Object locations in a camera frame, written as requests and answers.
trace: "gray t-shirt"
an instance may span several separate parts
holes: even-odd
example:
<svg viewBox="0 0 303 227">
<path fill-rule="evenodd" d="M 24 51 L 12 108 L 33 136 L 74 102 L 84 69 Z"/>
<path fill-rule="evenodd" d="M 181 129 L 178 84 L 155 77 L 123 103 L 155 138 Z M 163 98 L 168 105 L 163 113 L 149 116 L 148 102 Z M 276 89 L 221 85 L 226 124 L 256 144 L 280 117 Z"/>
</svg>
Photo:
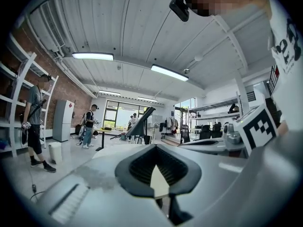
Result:
<svg viewBox="0 0 303 227">
<path fill-rule="evenodd" d="M 32 88 L 30 88 L 30 90 L 28 92 L 27 101 L 32 104 L 31 107 L 30 107 L 30 110 L 29 110 L 29 115 L 30 115 L 41 104 L 41 102 L 43 101 L 43 95 L 39 91 L 39 88 L 37 86 L 33 86 Z M 28 121 L 30 122 L 30 124 L 40 124 L 41 111 L 42 111 L 42 108 L 40 107 L 28 119 Z"/>
</svg>

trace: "air conditioner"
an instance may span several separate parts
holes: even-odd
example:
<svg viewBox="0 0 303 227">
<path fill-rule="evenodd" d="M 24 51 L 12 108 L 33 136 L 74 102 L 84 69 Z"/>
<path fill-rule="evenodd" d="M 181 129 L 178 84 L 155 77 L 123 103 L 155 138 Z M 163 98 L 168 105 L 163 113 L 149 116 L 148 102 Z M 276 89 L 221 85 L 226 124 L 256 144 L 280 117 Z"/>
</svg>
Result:
<svg viewBox="0 0 303 227">
<path fill-rule="evenodd" d="M 46 49 L 58 52 L 59 48 L 65 45 L 57 26 L 58 22 L 56 23 L 52 14 L 49 1 L 34 10 L 29 19 L 34 31 Z"/>
</svg>

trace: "fluorescent light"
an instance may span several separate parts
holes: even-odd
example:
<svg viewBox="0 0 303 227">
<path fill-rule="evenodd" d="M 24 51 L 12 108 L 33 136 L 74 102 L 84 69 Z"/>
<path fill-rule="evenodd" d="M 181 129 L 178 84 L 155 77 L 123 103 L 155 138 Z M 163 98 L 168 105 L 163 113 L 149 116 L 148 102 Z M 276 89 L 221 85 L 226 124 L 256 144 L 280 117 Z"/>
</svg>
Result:
<svg viewBox="0 0 303 227">
<path fill-rule="evenodd" d="M 149 98 L 145 98 L 145 97 L 138 97 L 138 99 L 141 99 L 141 100 L 146 100 L 146 101 L 151 101 L 151 102 L 157 102 L 157 100 L 154 100 L 154 99 L 149 99 Z"/>
<path fill-rule="evenodd" d="M 106 94 L 112 94 L 112 95 L 120 95 L 120 93 L 114 93 L 114 92 L 107 92 L 107 91 L 102 91 L 102 90 L 99 90 L 100 93 L 106 93 Z"/>
<path fill-rule="evenodd" d="M 166 69 L 162 66 L 158 66 L 158 65 L 155 65 L 155 64 L 152 65 L 151 70 L 162 73 L 162 74 L 165 74 L 165 75 L 168 75 L 168 76 L 173 77 L 173 78 L 180 79 L 182 81 L 187 81 L 188 80 L 188 77 L 183 76 L 180 73 L 174 72 L 172 70 Z"/>
<path fill-rule="evenodd" d="M 77 53 L 73 53 L 72 56 L 75 59 L 95 59 L 95 60 L 106 60 L 106 61 L 114 60 L 114 55 L 109 53 L 77 52 Z"/>
</svg>

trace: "black t-shirt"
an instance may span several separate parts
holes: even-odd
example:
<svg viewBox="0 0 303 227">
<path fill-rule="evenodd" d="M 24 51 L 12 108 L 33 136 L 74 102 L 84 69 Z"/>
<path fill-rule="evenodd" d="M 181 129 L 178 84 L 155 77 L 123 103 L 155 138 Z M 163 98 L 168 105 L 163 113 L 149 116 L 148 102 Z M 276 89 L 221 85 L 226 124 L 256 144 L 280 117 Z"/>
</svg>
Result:
<svg viewBox="0 0 303 227">
<path fill-rule="evenodd" d="M 93 118 L 94 118 L 94 113 L 93 113 L 92 111 L 88 111 L 88 112 L 86 113 L 86 120 L 87 120 L 87 119 L 89 119 L 89 120 L 94 120 Z M 85 124 L 86 127 L 92 128 L 93 125 L 94 125 L 93 122 L 88 122 L 88 121 L 86 121 L 86 124 Z"/>
</svg>

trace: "white trash bin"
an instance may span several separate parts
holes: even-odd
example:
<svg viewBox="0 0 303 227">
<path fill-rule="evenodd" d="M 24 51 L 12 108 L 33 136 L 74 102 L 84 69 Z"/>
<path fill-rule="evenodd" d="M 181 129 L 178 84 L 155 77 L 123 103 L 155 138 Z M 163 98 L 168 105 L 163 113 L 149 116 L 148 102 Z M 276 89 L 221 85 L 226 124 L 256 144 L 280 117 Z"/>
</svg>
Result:
<svg viewBox="0 0 303 227">
<path fill-rule="evenodd" d="M 49 148 L 49 154 L 51 156 L 51 160 L 56 164 L 62 162 L 61 143 L 60 142 L 49 143 L 48 148 Z"/>
</svg>

